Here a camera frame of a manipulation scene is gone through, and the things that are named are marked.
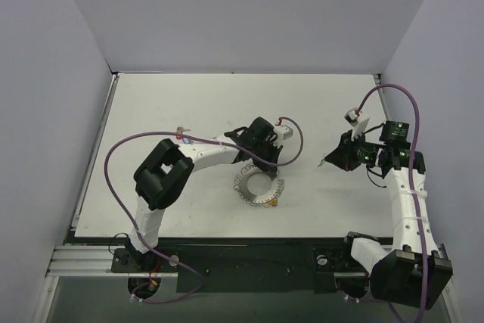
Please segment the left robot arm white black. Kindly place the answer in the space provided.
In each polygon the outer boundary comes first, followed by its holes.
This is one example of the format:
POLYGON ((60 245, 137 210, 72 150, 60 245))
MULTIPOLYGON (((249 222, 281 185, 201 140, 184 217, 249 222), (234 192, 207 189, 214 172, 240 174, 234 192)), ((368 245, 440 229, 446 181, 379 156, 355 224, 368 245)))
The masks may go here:
POLYGON ((275 177, 283 142, 293 136, 284 125, 273 126, 258 117, 208 141, 176 144, 166 138, 148 154, 134 173, 138 206, 137 226, 129 234, 129 262, 138 271, 154 266, 151 248, 158 245, 158 232, 165 210, 181 196, 189 177, 196 171, 222 164, 251 160, 260 171, 275 177))

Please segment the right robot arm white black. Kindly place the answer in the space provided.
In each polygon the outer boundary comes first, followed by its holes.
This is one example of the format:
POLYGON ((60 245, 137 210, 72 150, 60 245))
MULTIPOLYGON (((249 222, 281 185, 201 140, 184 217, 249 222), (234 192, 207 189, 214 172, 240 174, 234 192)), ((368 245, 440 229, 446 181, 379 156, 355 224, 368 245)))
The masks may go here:
POLYGON ((453 275, 451 261, 442 257, 432 236, 424 187, 426 166, 420 151, 407 140, 409 125, 386 121, 377 143, 368 142, 368 120, 356 119, 341 135, 326 163, 350 172, 361 165, 378 167, 389 192, 392 248, 378 238, 358 232, 345 236, 337 258, 342 267, 361 266, 377 300, 431 309, 453 275))

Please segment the round metal keyring disc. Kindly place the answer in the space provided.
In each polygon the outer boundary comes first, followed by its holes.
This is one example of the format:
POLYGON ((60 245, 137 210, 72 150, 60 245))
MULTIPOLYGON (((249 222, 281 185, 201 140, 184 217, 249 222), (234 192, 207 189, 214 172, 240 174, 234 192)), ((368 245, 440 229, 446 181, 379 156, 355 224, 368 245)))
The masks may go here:
POLYGON ((271 178, 253 163, 242 167, 233 181, 233 189, 239 198, 253 207, 269 207, 271 200, 278 201, 284 187, 284 180, 278 175, 271 178))

